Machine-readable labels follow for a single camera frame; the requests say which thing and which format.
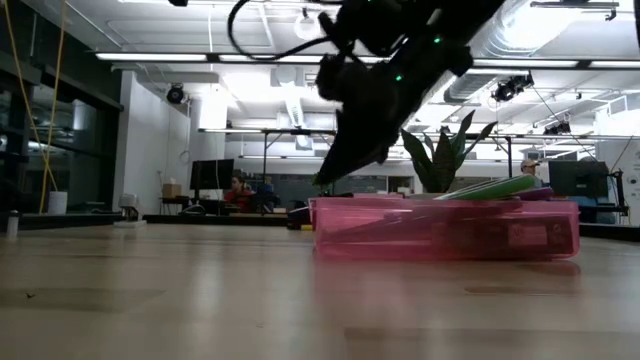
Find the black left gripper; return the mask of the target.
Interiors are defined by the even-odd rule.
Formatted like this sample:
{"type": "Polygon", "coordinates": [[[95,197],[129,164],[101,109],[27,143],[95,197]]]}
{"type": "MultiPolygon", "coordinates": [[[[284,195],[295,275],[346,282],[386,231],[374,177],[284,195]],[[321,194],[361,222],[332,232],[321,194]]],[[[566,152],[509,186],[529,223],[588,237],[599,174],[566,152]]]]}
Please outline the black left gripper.
{"type": "Polygon", "coordinates": [[[366,28],[327,24],[338,52],[320,61],[319,95],[339,102],[337,133],[320,172],[334,182],[371,163],[384,163],[400,125],[446,71],[442,46],[469,46],[480,24],[400,24],[366,28]]]}

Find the transparent pink pencil box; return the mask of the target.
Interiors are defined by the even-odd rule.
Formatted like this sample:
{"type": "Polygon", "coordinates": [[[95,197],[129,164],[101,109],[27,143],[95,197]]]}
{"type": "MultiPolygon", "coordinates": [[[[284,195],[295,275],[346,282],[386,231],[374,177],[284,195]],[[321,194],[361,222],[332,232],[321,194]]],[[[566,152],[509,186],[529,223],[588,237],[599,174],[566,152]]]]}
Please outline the transparent pink pencil box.
{"type": "Polygon", "coordinates": [[[313,207],[315,251],[340,260],[548,260],[555,256],[470,256],[431,244],[432,226],[467,218],[564,216],[580,247],[579,209],[573,202],[319,198],[313,207]]]}

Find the green handled scissors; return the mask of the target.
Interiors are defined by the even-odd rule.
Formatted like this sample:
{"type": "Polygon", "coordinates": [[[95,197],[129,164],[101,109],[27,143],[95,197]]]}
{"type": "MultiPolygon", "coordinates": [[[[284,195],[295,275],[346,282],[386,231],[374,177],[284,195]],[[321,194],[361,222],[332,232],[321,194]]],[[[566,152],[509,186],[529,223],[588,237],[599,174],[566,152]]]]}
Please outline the green handled scissors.
{"type": "Polygon", "coordinates": [[[495,200],[529,190],[535,185],[535,176],[520,175],[517,177],[491,180],[469,186],[438,196],[436,197],[436,200],[495,200]]]}

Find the iridescent purple pen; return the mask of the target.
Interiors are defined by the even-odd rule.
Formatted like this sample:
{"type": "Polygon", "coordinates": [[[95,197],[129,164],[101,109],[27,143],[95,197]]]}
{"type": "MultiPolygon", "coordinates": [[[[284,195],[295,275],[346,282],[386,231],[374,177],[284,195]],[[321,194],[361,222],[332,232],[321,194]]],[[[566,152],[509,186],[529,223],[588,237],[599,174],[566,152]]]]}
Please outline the iridescent purple pen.
{"type": "Polygon", "coordinates": [[[554,191],[550,187],[534,188],[515,194],[522,201],[546,201],[554,196],[554,191]]]}

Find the black stapler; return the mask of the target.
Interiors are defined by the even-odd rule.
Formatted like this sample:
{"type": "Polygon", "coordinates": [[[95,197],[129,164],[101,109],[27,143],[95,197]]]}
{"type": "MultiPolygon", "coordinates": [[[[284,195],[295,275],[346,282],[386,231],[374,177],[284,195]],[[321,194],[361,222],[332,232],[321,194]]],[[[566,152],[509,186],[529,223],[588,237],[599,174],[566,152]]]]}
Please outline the black stapler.
{"type": "Polygon", "coordinates": [[[301,230],[304,226],[311,224],[311,215],[308,207],[296,208],[287,213],[286,227],[289,230],[301,230]]]}

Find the person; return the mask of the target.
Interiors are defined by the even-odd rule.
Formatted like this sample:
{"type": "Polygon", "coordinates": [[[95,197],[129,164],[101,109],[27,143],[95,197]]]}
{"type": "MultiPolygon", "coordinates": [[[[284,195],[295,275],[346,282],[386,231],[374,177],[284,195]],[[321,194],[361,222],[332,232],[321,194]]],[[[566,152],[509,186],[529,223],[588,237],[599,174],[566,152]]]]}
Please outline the person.
{"type": "Polygon", "coordinates": [[[537,176],[538,163],[531,159],[523,160],[520,164],[520,169],[523,175],[530,175],[534,180],[534,187],[541,188],[543,185],[542,180],[537,176]]]}
{"type": "Polygon", "coordinates": [[[225,206],[239,213],[252,213],[255,211],[253,195],[254,193],[246,187],[244,178],[234,175],[231,178],[231,189],[224,195],[225,206]]]}

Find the black computer monitor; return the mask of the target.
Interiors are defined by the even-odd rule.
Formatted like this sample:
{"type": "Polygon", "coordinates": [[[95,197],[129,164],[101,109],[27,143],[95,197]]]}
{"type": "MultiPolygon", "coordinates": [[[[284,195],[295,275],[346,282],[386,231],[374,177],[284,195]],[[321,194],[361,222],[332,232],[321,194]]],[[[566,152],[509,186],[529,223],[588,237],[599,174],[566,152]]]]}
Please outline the black computer monitor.
{"type": "Polygon", "coordinates": [[[551,161],[550,187],[555,195],[599,198],[608,195],[609,170],[598,161],[551,161]]]}
{"type": "Polygon", "coordinates": [[[228,190],[234,172],[234,160],[204,160],[192,163],[191,190],[228,190]]]}

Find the black office desk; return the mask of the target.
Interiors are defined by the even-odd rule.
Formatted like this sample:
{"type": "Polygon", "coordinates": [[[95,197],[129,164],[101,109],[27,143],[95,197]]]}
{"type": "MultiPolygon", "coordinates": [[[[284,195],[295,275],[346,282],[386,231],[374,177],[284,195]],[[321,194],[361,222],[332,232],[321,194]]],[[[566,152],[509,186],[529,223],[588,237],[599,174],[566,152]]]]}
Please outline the black office desk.
{"type": "Polygon", "coordinates": [[[160,214],[164,215],[215,215],[229,214],[225,203],[219,200],[196,199],[186,196],[160,198],[160,214]]]}

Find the long ceiling light bar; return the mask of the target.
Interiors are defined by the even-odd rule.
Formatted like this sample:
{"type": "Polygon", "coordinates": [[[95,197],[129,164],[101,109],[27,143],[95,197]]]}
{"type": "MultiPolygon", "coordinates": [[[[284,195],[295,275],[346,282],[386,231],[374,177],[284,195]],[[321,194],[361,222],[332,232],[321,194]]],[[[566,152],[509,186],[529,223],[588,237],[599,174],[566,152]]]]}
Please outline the long ceiling light bar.
{"type": "MultiPolygon", "coordinates": [[[[322,55],[290,55],[280,59],[269,59],[266,55],[256,59],[239,54],[214,53],[140,53],[97,52],[95,56],[104,61],[129,63],[260,63],[260,64],[318,64],[322,55]]],[[[640,60],[587,60],[544,58],[476,58],[476,68],[524,68],[524,69],[570,69],[640,71],[640,60]]]]}

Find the small white tape dispenser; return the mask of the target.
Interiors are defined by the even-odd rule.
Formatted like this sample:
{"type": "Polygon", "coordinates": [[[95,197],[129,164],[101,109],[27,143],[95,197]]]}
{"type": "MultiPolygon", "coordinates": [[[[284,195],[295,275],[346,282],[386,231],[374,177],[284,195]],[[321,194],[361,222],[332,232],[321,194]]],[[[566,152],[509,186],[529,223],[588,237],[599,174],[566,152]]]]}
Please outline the small white tape dispenser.
{"type": "Polygon", "coordinates": [[[138,228],[146,225],[137,195],[123,193],[118,201],[123,219],[114,223],[118,228],[138,228]]]}

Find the black tripod stand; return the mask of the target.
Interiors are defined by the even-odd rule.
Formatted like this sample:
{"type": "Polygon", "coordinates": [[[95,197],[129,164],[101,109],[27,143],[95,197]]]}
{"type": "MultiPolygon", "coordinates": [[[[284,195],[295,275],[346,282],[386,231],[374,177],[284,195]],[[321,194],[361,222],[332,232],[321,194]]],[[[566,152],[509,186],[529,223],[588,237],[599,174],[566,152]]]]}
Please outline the black tripod stand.
{"type": "Polygon", "coordinates": [[[625,200],[624,195],[624,183],[623,183],[623,171],[618,169],[609,174],[609,177],[614,181],[614,196],[616,200],[616,211],[622,216],[627,217],[629,215],[629,207],[625,200]]]}

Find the white bucket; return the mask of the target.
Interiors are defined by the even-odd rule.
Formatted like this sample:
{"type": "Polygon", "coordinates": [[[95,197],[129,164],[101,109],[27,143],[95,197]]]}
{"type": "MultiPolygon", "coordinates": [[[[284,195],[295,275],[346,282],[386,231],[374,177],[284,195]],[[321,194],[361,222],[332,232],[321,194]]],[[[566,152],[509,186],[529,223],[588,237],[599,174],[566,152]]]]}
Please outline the white bucket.
{"type": "Polygon", "coordinates": [[[67,212],[68,193],[51,191],[48,197],[47,213],[49,215],[65,215],[67,212]]]}

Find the white glue bottle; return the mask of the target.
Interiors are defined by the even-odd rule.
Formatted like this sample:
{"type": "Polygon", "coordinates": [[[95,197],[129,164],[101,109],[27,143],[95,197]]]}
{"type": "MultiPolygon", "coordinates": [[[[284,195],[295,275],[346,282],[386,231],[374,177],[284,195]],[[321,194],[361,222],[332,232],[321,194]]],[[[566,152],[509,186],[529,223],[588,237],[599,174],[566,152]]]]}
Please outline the white glue bottle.
{"type": "Polygon", "coordinates": [[[21,214],[17,210],[11,210],[7,217],[6,238],[14,242],[17,239],[21,214]]]}

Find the tall black table frame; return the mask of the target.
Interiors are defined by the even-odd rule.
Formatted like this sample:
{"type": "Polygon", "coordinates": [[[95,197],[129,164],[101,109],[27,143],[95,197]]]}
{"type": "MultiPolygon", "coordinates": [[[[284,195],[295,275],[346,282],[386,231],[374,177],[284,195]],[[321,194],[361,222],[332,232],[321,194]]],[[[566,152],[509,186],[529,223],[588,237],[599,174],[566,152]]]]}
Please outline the tall black table frame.
{"type": "MultiPolygon", "coordinates": [[[[263,154],[262,160],[262,183],[267,183],[267,157],[269,148],[275,144],[283,135],[290,135],[292,137],[297,136],[318,136],[321,139],[326,140],[329,136],[335,136],[335,130],[322,130],[322,129],[304,129],[304,128],[291,128],[291,129],[262,129],[260,133],[263,135],[263,154]]],[[[289,161],[293,166],[294,173],[302,173],[304,167],[307,167],[306,172],[310,174],[310,166],[320,166],[320,162],[324,160],[320,156],[307,156],[307,155],[276,155],[275,160],[289,161]]]]}

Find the black aluminium table frame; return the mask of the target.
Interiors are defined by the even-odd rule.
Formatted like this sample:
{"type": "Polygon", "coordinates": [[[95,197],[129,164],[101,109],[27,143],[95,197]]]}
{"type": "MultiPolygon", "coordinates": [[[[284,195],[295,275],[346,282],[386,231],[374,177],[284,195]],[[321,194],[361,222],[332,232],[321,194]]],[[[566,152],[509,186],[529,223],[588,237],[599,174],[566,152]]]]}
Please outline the black aluminium table frame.
{"type": "MultiPolygon", "coordinates": [[[[40,230],[54,228],[88,227],[112,225],[123,220],[118,213],[109,214],[71,214],[71,215],[34,215],[21,213],[0,213],[0,233],[5,233],[9,220],[18,219],[19,230],[40,230]]],[[[179,215],[144,215],[149,224],[180,225],[225,225],[225,226],[265,226],[288,227],[290,221],[286,217],[267,216],[179,216],[179,215]]],[[[640,227],[629,225],[580,224],[580,235],[588,238],[618,240],[640,244],[640,227]]]]}

